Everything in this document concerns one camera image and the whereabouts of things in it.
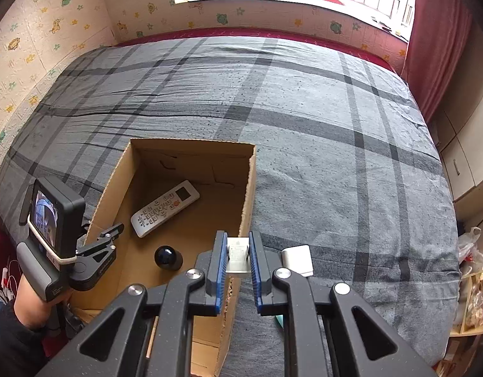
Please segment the person's left hand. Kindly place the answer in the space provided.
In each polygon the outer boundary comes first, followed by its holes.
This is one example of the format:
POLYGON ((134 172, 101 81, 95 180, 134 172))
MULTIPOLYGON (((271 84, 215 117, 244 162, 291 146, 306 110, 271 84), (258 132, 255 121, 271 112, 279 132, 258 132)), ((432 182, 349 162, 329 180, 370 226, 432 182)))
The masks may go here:
POLYGON ((45 302, 22 275, 15 297, 14 311, 19 322, 28 329, 40 329, 47 323, 56 304, 67 302, 73 291, 68 288, 51 302, 45 302))

